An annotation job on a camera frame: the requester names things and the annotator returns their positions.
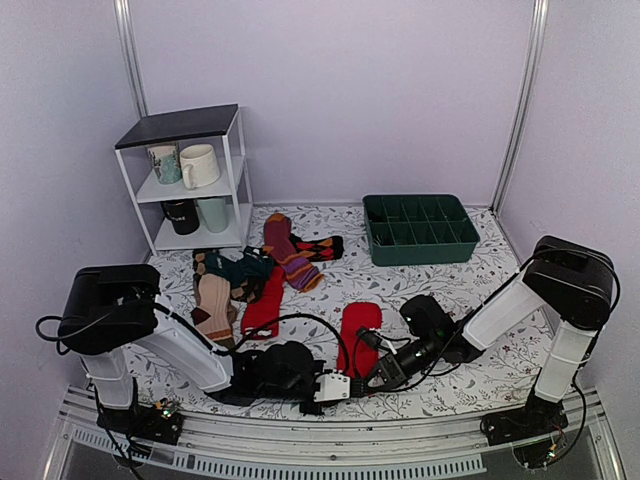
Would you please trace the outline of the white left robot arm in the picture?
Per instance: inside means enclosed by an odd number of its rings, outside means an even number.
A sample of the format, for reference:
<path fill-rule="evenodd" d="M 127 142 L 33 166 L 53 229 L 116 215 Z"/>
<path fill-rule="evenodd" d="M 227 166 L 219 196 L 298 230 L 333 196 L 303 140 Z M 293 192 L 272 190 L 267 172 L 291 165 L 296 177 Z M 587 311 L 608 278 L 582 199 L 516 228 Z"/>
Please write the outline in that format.
<path fill-rule="evenodd" d="M 248 406 L 257 399 L 300 402 L 304 414 L 325 404 L 362 397 L 363 381 L 345 368 L 328 370 L 299 342 L 265 351 L 214 345 L 181 317 L 160 291 L 160 274 L 148 264 L 80 269 L 72 282 L 56 337 L 78 354 L 100 405 L 128 434 L 148 426 L 124 349 L 137 345 L 183 373 L 218 402 Z"/>

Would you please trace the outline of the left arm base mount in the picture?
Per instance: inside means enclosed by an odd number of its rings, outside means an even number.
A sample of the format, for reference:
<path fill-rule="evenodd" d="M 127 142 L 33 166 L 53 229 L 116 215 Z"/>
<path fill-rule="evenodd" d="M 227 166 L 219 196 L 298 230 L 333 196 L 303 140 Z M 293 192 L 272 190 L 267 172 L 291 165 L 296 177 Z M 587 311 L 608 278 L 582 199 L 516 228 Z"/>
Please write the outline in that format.
<path fill-rule="evenodd" d="M 138 385 L 132 379 L 132 398 L 124 409 L 107 408 L 95 390 L 98 411 L 97 425 L 105 431 L 124 434 L 128 439 L 139 438 L 176 446 L 182 432 L 184 416 L 167 399 L 160 406 L 144 406 L 138 402 Z"/>

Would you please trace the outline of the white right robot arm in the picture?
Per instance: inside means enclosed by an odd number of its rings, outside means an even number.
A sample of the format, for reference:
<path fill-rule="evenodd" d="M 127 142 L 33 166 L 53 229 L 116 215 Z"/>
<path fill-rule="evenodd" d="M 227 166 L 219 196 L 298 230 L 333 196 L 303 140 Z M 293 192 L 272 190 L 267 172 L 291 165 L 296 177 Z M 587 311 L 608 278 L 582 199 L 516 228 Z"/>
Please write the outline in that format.
<path fill-rule="evenodd" d="M 417 373 L 428 375 L 439 361 L 471 363 L 535 313 L 552 312 L 559 324 L 532 388 L 536 399 L 518 412 L 516 421 L 524 435 L 537 436 L 554 422 L 554 404 L 564 398 L 574 375 L 587 362 L 620 293 L 609 256 L 544 236 L 519 270 L 459 321 L 432 296 L 406 301 L 400 316 L 413 339 L 377 362 L 366 377 L 365 391 L 410 390 Z"/>

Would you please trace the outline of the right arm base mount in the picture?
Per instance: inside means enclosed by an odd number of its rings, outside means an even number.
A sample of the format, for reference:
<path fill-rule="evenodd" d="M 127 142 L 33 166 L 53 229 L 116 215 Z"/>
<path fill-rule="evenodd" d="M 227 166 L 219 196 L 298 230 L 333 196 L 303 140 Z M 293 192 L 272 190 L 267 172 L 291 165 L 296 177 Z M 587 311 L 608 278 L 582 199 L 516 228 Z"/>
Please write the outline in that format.
<path fill-rule="evenodd" d="M 529 443 L 512 449 L 516 462 L 530 471 L 547 469 L 575 448 L 584 431 L 586 396 L 576 383 L 572 387 L 581 401 L 580 425 L 572 440 L 566 433 L 569 421 L 563 403 L 542 400 L 534 392 L 530 393 L 523 407 L 484 415 L 480 431 L 490 446 L 529 440 Z"/>

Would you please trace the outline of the red sock pair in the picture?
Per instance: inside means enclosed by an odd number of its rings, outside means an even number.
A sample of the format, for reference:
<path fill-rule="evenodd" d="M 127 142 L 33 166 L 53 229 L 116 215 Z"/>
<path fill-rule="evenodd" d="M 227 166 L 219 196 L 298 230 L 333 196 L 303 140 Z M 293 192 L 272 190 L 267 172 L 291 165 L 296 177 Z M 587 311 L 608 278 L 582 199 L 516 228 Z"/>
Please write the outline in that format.
<path fill-rule="evenodd" d="M 366 377 L 378 361 L 379 354 L 368 346 L 358 336 L 362 328 L 366 330 L 379 329 L 382 325 L 382 311 L 371 302 L 354 302 L 348 304 L 342 313 L 340 336 L 349 353 L 349 366 L 346 366 L 346 356 L 339 349 L 337 368 L 351 378 L 358 375 Z"/>

